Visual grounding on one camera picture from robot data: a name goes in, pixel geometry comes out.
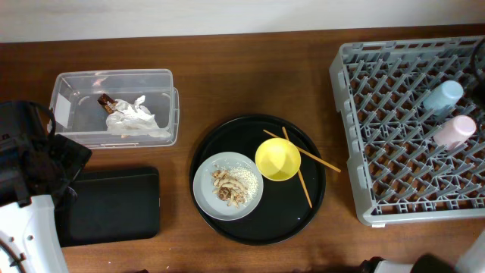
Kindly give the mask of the light blue cup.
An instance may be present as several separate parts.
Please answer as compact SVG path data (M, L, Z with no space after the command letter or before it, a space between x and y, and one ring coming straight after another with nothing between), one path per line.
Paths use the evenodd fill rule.
M445 110L455 105L464 95L462 85L454 80L447 80L432 90L423 101L424 108L434 109L434 115L441 115Z

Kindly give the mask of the pink cup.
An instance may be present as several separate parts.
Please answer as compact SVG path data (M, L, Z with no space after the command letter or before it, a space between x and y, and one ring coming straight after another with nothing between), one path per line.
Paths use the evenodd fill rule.
M445 146L446 150L451 150L468 140L476 129L477 125L472 118L459 115L445 122L433 136L433 140L438 146Z

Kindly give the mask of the wooden chopstick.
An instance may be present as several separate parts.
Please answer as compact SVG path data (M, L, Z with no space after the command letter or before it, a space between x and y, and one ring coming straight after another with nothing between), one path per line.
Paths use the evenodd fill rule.
M271 132L270 132L270 131L268 131L268 130L263 130L263 132L267 133L268 135L270 135L270 136L272 136L272 137L274 137L274 138L282 138L282 137L280 137L280 136L277 136L277 135L276 135L276 134L274 134L274 133L271 133ZM337 168L336 166L334 166L334 165L332 165L332 164L330 164L330 163L328 163L328 162L324 161L323 159L321 159L321 158L317 157L316 155L311 154L310 152L308 152L308 151L304 150L303 148L300 148L300 147L298 147L298 146L296 146L296 148L297 148L297 149L298 149L298 150L299 150L299 151L300 151L302 154L304 154L304 155L306 155L306 156L308 156L308 157L310 157L310 158L314 159L316 162L319 162L319 163L321 163L322 165L325 165L326 167L328 167L328 168L330 168L330 169L332 169L332 170L334 170L334 171L336 171L336 172L338 172L338 173L340 173L340 172L341 172L341 169L339 169L339 168Z
M288 134L286 132L286 128L285 127L282 127L282 131L283 131L283 134L284 134L285 138L289 141L289 137L288 137ZM308 191L307 191L307 188L306 188L306 185L305 185L305 181L304 181L304 178L302 176L302 172L300 171L300 169L298 170L298 176L299 176L299 179L300 179L302 188L303 188L303 190L305 192L306 198L308 200L308 204L309 204L310 208L312 209L313 206L312 206L312 203L311 203L311 199L310 199L310 197L308 195Z

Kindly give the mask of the yellow bowl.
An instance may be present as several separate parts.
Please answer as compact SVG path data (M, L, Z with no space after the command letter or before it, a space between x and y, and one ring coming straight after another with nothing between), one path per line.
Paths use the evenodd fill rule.
M259 172L272 181L289 180L297 174L301 162L297 147L282 138L265 140L255 153L255 164Z

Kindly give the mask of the food scraps and rice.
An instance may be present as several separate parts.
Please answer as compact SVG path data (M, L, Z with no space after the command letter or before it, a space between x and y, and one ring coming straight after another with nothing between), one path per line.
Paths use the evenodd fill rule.
M227 206L246 207L258 196L262 186L256 174L248 168L222 168L211 173L212 193Z

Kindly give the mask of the grey plate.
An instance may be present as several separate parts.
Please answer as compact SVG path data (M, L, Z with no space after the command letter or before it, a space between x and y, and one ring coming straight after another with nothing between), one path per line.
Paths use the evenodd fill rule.
M216 169L244 167L253 171L259 179L262 189L256 199L246 207L239 209L227 206L224 201L219 200L213 193L211 173ZM252 212L261 200L264 183L261 174L255 163L248 157L236 152L221 152L206 160L197 168L192 185L194 197L199 208L207 215L222 221L235 221L246 217Z

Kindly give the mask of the white napkin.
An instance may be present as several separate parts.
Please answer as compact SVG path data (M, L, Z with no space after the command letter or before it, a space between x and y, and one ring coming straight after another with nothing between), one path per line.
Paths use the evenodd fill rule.
M111 134L125 136L142 136L167 139L171 133L162 130L152 114L144 105L146 97L140 96L134 103L115 99L112 113L106 118L107 131Z

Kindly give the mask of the gold snack wrapper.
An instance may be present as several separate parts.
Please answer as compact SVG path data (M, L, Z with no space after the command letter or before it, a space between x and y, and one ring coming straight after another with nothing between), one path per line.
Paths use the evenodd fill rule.
M97 102L109 114L113 114L116 111L117 102L105 93L98 98Z

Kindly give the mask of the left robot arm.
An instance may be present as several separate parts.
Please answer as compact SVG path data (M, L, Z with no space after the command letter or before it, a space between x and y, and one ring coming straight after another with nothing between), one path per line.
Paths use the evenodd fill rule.
M84 169L89 148L45 132L31 101L1 104L1 270L66 272L55 226L55 207Z

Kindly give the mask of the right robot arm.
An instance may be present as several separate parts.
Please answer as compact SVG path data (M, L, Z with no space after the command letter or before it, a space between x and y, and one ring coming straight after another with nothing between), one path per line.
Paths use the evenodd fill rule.
M454 106L465 94L462 85L453 80L447 80L436 87L423 101L427 110L435 115L442 114ZM450 152L462 146L477 130L475 121L466 116L459 115L445 122L433 135L433 142ZM380 257L364 261L360 264L359 272L386 273L453 273L453 272L483 272L484 271L484 234L481 234L472 247L451 266L442 259L424 254L414 264L399 264Z

